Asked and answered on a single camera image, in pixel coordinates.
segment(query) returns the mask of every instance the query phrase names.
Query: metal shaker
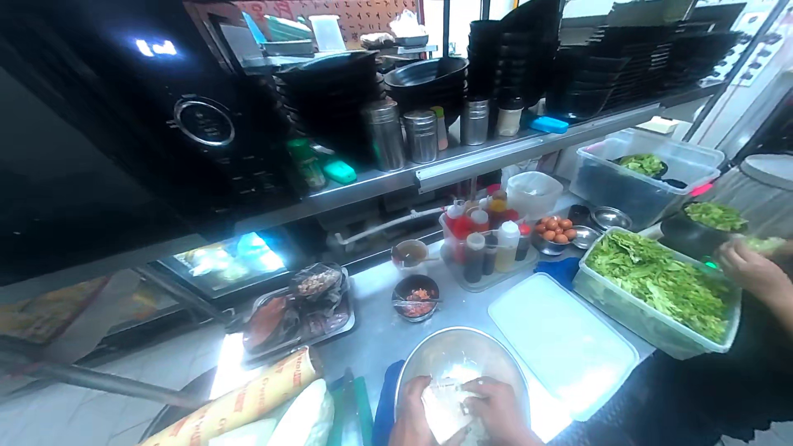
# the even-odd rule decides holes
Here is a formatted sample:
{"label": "metal shaker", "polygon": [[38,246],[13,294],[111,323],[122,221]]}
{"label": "metal shaker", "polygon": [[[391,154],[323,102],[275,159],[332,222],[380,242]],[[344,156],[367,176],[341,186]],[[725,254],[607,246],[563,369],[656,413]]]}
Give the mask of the metal shaker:
{"label": "metal shaker", "polygon": [[465,100],[460,116],[460,142],[464,145],[484,144],[488,139],[488,100]]}
{"label": "metal shaker", "polygon": [[404,114],[410,159],[414,163],[431,163],[438,158],[438,118],[429,110]]}
{"label": "metal shaker", "polygon": [[399,110],[394,101],[377,101],[363,109],[377,169],[398,171],[404,167],[404,140]]}

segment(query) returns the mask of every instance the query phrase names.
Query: stainless steel shelf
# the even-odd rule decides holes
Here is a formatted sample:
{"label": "stainless steel shelf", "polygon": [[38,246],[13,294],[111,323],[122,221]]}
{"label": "stainless steel shelf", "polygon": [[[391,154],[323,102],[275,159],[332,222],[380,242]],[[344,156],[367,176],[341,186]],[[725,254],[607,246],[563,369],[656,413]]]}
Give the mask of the stainless steel shelf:
{"label": "stainless steel shelf", "polygon": [[[451,146],[443,151],[434,163],[411,164],[401,171],[388,173],[375,170],[359,172],[356,183],[346,186],[331,183],[327,189],[309,195],[299,204],[239,221],[235,225],[235,234],[241,235],[283,225],[406,187],[414,186],[421,191],[434,190],[520,160],[555,152],[570,145],[626,129],[649,120],[664,108],[711,96],[719,85],[681,91],[651,102],[626,107],[590,121],[571,125],[568,132],[563,135],[532,131],[520,133],[515,138],[491,140],[480,146],[460,146],[455,144],[455,135],[452,131]],[[100,275],[111,274],[120,269],[138,267],[207,243],[208,241],[203,237],[193,234],[135,251],[122,252],[105,259],[0,287],[0,302],[16,302]]]}

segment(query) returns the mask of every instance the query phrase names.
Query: lettuce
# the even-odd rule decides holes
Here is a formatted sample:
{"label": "lettuce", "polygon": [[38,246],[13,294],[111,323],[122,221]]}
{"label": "lettuce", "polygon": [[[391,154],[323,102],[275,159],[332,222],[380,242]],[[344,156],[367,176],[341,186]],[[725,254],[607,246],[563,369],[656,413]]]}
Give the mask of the lettuce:
{"label": "lettuce", "polygon": [[726,331],[726,305],[719,298],[728,291],[689,263],[674,260],[656,241],[634,233],[614,231],[592,249],[586,264],[594,272],[715,342]]}
{"label": "lettuce", "polygon": [[619,165],[647,176],[658,175],[659,172],[664,170],[661,158],[652,154],[624,156],[619,161]]}
{"label": "lettuce", "polygon": [[737,210],[716,203],[692,203],[685,211],[693,221],[720,231],[737,231],[746,223]]}

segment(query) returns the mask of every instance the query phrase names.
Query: blue cloth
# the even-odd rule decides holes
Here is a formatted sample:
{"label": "blue cloth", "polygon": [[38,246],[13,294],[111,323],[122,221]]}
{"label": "blue cloth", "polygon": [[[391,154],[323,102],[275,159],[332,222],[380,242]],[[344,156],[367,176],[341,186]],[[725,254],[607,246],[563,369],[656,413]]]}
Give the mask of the blue cloth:
{"label": "blue cloth", "polygon": [[372,446],[388,446],[391,429],[394,427],[394,399],[397,397],[397,380],[404,366],[404,359],[391,364],[385,370],[383,388],[380,390],[380,401],[377,402],[377,413],[374,415],[372,427]]}
{"label": "blue cloth", "polygon": [[576,277],[578,272],[578,257],[568,257],[567,259],[559,262],[540,262],[534,272],[544,272],[549,276],[556,279],[559,285],[562,285],[568,290],[573,290],[573,278]]}

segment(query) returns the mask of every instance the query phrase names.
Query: plastic wrap roll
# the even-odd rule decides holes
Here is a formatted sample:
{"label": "plastic wrap roll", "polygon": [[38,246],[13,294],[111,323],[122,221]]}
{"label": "plastic wrap roll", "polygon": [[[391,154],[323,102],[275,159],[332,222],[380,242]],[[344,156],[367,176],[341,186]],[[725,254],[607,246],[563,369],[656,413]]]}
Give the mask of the plastic wrap roll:
{"label": "plastic wrap roll", "polygon": [[299,394],[321,374],[319,363],[309,355],[308,348],[303,348],[140,445],[207,446],[212,438],[263,417]]}

